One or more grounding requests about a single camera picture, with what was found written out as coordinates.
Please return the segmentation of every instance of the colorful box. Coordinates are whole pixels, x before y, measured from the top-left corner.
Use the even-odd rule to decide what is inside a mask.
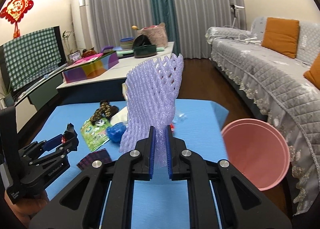
[[[68,66],[63,76],[67,83],[91,79],[100,76],[118,63],[119,59],[115,51],[96,54]]]

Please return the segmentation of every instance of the blue table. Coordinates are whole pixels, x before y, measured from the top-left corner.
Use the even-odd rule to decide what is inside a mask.
[[[126,104],[113,102],[111,105],[122,109]],[[36,136],[37,141],[53,138],[65,131],[68,122],[75,126],[78,133],[78,151],[68,155],[71,167],[47,188],[49,199],[52,199],[80,173],[76,164],[90,153],[81,136],[80,128],[98,107],[98,103],[59,106]],[[220,134],[228,114],[225,108],[211,101],[177,99],[176,110],[184,113],[186,118],[175,124],[175,137],[184,140],[188,149],[199,153],[205,160],[217,162],[227,159],[227,152]],[[100,149],[103,147],[107,149],[112,160],[119,158],[119,145],[108,142]],[[155,167],[151,181],[136,181],[132,229],[136,228],[189,229],[187,182],[170,181],[166,167]]]

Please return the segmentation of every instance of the red chinese knot decoration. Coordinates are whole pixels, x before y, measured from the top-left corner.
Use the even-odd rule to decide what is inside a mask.
[[[15,23],[14,38],[20,36],[18,22],[21,21],[24,14],[33,7],[32,0],[11,0],[0,12],[0,18],[6,18],[11,24]]]

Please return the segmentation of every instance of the white air conditioner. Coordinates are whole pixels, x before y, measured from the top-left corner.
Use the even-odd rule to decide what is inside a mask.
[[[91,49],[95,47],[96,40],[93,32],[89,0],[72,0],[71,9],[77,47],[81,52],[84,48]]]

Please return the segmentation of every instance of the pink plastic bucket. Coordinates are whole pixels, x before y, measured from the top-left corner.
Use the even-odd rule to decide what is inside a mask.
[[[230,162],[264,191],[287,174],[290,154],[283,136],[270,124],[256,119],[236,120],[222,130]]]

